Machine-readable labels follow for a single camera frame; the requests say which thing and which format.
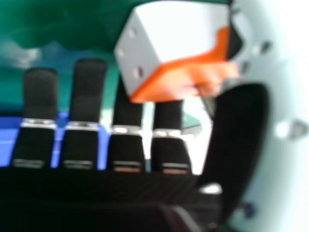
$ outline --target green surface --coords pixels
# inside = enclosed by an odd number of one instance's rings
[[[66,111],[72,69],[84,57],[108,61],[104,108],[112,108],[118,82],[113,47],[132,8],[149,1],[1,0],[0,113],[21,112],[22,76],[30,67],[57,69],[59,110]]]

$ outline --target blue surface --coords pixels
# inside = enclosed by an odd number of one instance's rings
[[[67,121],[67,114],[59,114],[57,124],[59,128],[55,134],[55,144],[51,160],[51,167],[56,168],[59,162],[61,142],[64,134],[64,125]],[[18,136],[21,117],[0,117],[0,167],[6,167],[10,163],[13,147]],[[106,169],[107,147],[109,134],[104,127],[99,129],[99,154],[98,169]]]

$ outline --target orange block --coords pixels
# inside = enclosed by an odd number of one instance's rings
[[[203,87],[203,95],[218,94],[225,79],[239,77],[236,64],[226,61],[228,39],[229,28],[223,28],[211,52],[162,64],[130,96],[131,101],[168,102],[200,96],[197,86]]]

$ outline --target orange plastic part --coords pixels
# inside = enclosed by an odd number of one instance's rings
[[[217,34],[217,45],[203,55],[184,58],[162,64],[135,91],[132,102],[168,102],[187,97],[217,95],[222,82],[227,78],[239,77],[236,64],[226,61],[229,28],[221,29]]]

